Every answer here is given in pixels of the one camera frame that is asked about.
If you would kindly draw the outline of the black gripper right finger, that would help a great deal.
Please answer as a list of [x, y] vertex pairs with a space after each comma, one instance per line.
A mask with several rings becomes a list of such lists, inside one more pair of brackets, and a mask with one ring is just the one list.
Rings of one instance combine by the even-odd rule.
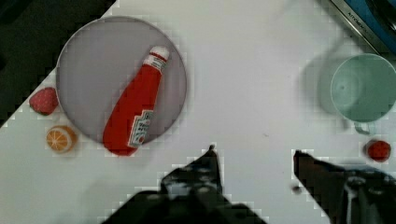
[[298, 150], [293, 172], [331, 224], [396, 224], [395, 178], [367, 165], [340, 166]]

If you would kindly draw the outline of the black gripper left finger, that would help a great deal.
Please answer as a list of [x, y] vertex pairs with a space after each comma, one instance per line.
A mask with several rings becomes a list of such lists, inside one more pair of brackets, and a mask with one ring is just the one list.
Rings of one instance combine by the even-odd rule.
[[136, 193], [102, 224], [267, 224], [249, 207], [222, 192], [213, 147], [166, 175], [158, 190]]

